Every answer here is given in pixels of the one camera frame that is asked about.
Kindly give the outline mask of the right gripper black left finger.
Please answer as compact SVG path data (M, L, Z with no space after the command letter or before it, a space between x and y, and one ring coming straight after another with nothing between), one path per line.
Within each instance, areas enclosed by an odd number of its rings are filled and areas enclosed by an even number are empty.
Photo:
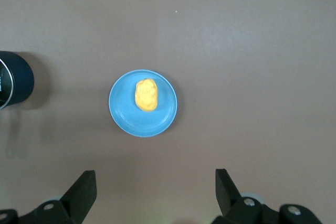
M96 173L87 170L60 199L46 201L28 214L2 209L1 223L83 223L96 198Z

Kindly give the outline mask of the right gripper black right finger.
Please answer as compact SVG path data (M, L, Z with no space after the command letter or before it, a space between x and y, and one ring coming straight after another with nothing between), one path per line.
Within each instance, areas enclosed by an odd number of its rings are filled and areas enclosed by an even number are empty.
M222 214L213 223L321 223L304 206L284 204L275 211L255 197L242 196L226 169L216 170L215 187Z

